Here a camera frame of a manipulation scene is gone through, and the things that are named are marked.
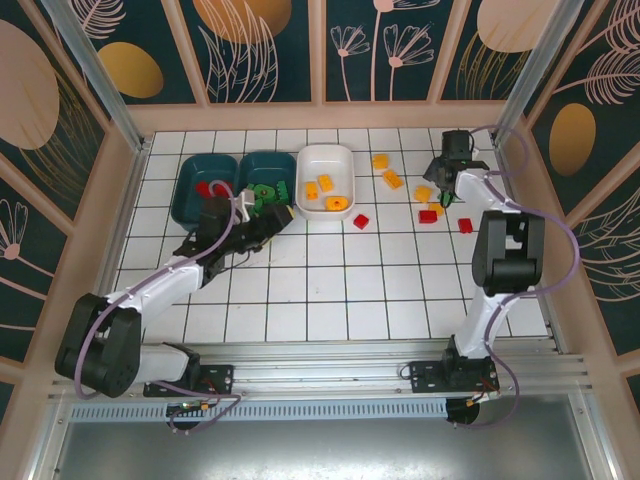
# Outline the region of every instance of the red block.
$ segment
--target red block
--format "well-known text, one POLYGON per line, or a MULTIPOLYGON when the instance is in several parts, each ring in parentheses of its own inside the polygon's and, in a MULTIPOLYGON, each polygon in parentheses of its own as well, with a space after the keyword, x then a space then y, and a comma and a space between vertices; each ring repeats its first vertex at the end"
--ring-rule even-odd
POLYGON ((196 192, 198 192, 202 198, 212 197, 211 192, 209 191, 209 184, 207 182, 198 182, 196 185, 196 192))
POLYGON ((460 227, 460 233, 473 233, 473 225, 470 218, 458 219, 458 227, 460 227))
POLYGON ((420 210, 418 219, 420 223, 436 223, 438 221, 438 213, 435 210, 420 210))
MULTIPOLYGON (((233 185, 231 185, 229 182, 224 183, 226 183, 229 189, 233 191, 233 185)), ((213 195, 211 195, 208 182, 198 182, 198 184, 196 185, 196 192, 198 192, 202 198, 211 198, 212 196, 229 198, 227 191, 222 185, 214 185, 213 195)))
POLYGON ((364 215, 360 214, 355 218, 355 220, 353 221, 353 224, 356 227, 358 227, 360 230, 363 230, 364 227, 369 225, 369 219, 367 217, 365 217, 364 215))
MULTIPOLYGON (((227 186, 229 187, 229 190, 231 190, 233 192, 233 185, 231 185, 229 182, 224 182, 227 184, 227 186)), ((229 198, 229 194, 227 193, 227 191, 224 189, 224 187, 222 185, 215 185, 213 187, 213 194, 216 197, 225 197, 225 198, 229 198)))

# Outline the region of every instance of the decorative wallpaper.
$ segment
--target decorative wallpaper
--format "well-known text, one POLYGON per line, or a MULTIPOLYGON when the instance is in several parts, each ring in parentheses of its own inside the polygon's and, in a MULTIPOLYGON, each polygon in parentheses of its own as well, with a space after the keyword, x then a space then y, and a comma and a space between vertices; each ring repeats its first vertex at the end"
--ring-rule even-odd
POLYGON ((311 101, 307 0, 180 0, 211 103, 311 101))
POLYGON ((640 348, 640 169, 574 230, 618 355, 640 348))
POLYGON ((560 0, 473 0, 442 100, 506 100, 560 0))
POLYGON ((447 0, 327 0, 326 100, 426 100, 447 0))
POLYGON ((531 95, 531 98, 529 99, 529 103, 527 103, 526 107, 524 108, 525 116, 527 117, 529 116, 529 113, 531 113, 531 110, 533 109, 538 99, 540 98, 540 94, 542 93, 542 90, 544 90, 545 87, 547 86, 547 80, 551 76, 551 73, 555 71, 555 69, 558 66, 558 63, 560 63, 560 60, 562 59, 565 52, 567 51, 569 44, 573 41, 573 37, 575 37, 576 32, 580 29, 582 22, 584 22, 584 18, 589 13, 589 10, 591 10, 591 7, 593 6, 593 2, 594 0, 584 0, 584 3, 582 4, 582 8, 580 9, 580 13, 578 14, 576 21, 573 22, 573 24, 568 28, 569 33, 567 34, 567 36, 564 39, 564 42, 562 42, 562 45, 556 52, 556 55, 553 61, 551 62, 551 64, 549 65, 549 68, 547 68, 547 71, 545 72, 543 77, 540 79, 538 88, 536 88, 536 90, 533 92, 533 95, 531 95))
POLYGON ((0 357, 24 361, 66 240, 0 179, 0 357))
POLYGON ((532 131, 565 213, 640 140, 640 8, 609 2, 532 131))
POLYGON ((0 381, 0 426, 2 420, 4 420, 4 414, 9 407, 9 400, 11 400, 11 394, 13 393, 13 384, 0 381))
POLYGON ((0 158, 74 218, 104 138, 17 0, 0 10, 0 158))
POLYGON ((159 0, 69 0, 69 4, 126 104, 195 103, 159 0))

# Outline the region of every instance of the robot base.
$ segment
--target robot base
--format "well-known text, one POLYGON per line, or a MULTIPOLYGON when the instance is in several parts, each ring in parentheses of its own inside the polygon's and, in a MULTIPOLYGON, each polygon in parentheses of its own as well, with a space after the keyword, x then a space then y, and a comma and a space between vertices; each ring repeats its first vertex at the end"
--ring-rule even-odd
POLYGON ((473 393, 500 390, 496 365, 490 357, 461 357, 452 336, 442 360, 411 362, 409 375, 413 393, 473 393))
MULTIPOLYGON (((205 395, 212 393, 228 395, 231 393, 233 387, 233 365, 200 365, 199 374, 198 383, 193 387, 186 385, 183 381, 184 379, 167 383, 205 395)), ((143 395, 147 398, 184 397, 181 393, 168 390, 154 383, 145 384, 143 395)))

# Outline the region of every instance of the yellow block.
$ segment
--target yellow block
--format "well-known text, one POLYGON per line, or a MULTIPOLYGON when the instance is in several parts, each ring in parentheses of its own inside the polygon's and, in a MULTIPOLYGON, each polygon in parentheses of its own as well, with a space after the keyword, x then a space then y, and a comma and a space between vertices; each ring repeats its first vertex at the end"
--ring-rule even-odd
POLYGON ((387 185, 389 185, 392 190, 395 190, 396 188, 404 185, 402 179, 398 175, 396 175, 396 172, 394 172, 393 170, 387 170, 386 172, 384 172, 382 174, 382 178, 384 178, 384 181, 387 182, 387 185))
POLYGON ((389 168, 389 155, 386 153, 378 153, 373 156, 373 160, 371 162, 373 164, 373 168, 376 170, 384 170, 385 168, 389 168))
POLYGON ((320 184, 320 190, 323 192, 330 192, 333 190, 333 182, 329 175, 320 175, 318 177, 318 183, 320 184))
POLYGON ((307 191, 307 200, 318 199, 318 185, 316 185, 316 182, 307 182, 305 189, 307 191))
POLYGON ((431 198, 431 190, 429 187, 425 187, 424 185, 418 185, 416 187, 416 191, 413 194, 413 198, 422 203, 429 203, 429 199, 431 198))
POLYGON ((429 210, 433 210, 438 216, 444 213, 444 208, 442 208, 442 205, 440 205, 439 203, 430 203, 429 210))
POLYGON ((349 206, 349 200, 345 197, 327 197, 327 210, 339 212, 349 206))

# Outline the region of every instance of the white bowl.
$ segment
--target white bowl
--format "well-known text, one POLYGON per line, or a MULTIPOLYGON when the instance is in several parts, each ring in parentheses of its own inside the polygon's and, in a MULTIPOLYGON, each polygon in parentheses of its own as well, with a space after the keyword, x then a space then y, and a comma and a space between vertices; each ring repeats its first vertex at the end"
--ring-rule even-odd
POLYGON ((342 145, 309 145, 298 153, 296 167, 296 204, 307 220, 344 220, 353 209, 356 198, 356 176, 353 154, 342 145), (318 199, 308 200, 305 184, 318 183, 320 175, 329 175, 333 190, 324 193, 318 185, 318 199), (349 206, 339 212, 325 207, 327 197, 346 197, 349 206))

